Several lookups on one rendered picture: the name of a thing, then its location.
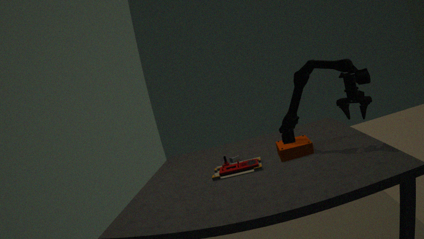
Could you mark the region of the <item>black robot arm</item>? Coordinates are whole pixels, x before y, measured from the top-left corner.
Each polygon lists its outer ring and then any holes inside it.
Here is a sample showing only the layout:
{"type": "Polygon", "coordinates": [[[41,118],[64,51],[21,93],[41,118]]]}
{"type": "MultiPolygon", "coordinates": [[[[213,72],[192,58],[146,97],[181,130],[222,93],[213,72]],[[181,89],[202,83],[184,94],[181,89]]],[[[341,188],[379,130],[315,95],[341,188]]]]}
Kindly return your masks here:
{"type": "Polygon", "coordinates": [[[368,84],[371,82],[367,68],[358,70],[350,59],[341,59],[337,61],[315,61],[308,60],[307,63],[297,72],[294,73],[294,91],[287,114],[284,116],[282,125],[279,128],[282,133],[282,142],[284,144],[294,143],[294,128],[298,124],[299,116],[297,109],[303,92],[303,88],[308,82],[309,75],[313,69],[335,69],[341,72],[339,78],[344,79],[345,87],[355,86],[356,83],[368,84]],[[343,73],[347,72],[347,73],[343,73]],[[352,74],[354,73],[354,74],[352,74]],[[351,75],[352,74],[352,75],[351,75]]]}

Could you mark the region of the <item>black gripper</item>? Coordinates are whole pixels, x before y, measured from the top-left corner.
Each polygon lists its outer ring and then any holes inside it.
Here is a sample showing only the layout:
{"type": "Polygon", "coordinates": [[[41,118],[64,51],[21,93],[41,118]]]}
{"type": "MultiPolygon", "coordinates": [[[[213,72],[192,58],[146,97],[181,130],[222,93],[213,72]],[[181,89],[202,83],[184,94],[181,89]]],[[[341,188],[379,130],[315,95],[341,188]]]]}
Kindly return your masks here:
{"type": "Polygon", "coordinates": [[[349,112],[349,104],[350,103],[361,104],[359,106],[360,111],[361,111],[361,114],[362,114],[362,118],[365,119],[367,106],[370,104],[370,102],[372,102],[372,98],[370,96],[364,96],[364,97],[359,99],[360,96],[358,97],[357,89],[358,89],[358,87],[356,87],[356,85],[351,86],[351,87],[346,87],[344,92],[346,92],[347,98],[340,98],[340,99],[337,100],[337,106],[339,106],[339,108],[341,108],[341,110],[345,113],[345,115],[348,119],[350,119],[350,112],[349,112]]]}

